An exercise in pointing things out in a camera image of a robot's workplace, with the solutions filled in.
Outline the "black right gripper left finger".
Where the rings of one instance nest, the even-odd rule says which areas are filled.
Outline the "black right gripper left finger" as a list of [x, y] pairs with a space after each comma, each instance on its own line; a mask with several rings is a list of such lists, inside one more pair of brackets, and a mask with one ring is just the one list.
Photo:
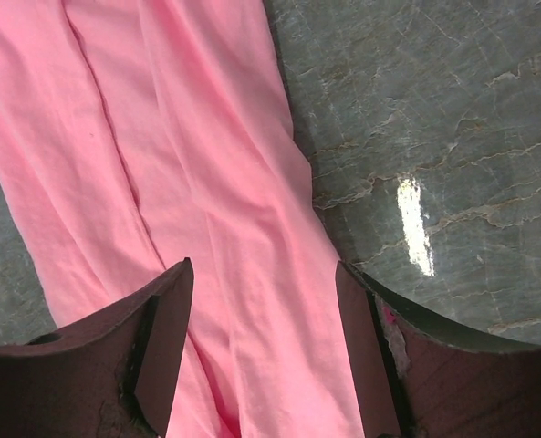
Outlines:
[[0, 346], [0, 437], [163, 437], [192, 306], [184, 259], [137, 292]]

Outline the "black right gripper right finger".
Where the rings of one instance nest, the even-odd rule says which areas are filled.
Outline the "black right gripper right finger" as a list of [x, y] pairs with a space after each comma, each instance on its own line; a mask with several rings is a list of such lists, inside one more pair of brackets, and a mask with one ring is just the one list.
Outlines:
[[467, 327], [339, 263], [368, 437], [541, 437], [541, 346]]

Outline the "pink t shirt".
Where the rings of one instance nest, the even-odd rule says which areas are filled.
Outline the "pink t shirt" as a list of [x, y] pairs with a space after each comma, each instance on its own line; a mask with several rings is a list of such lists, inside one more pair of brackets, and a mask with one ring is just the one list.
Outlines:
[[260, 1], [0, 1], [0, 183], [59, 326], [184, 258], [171, 437], [360, 437]]

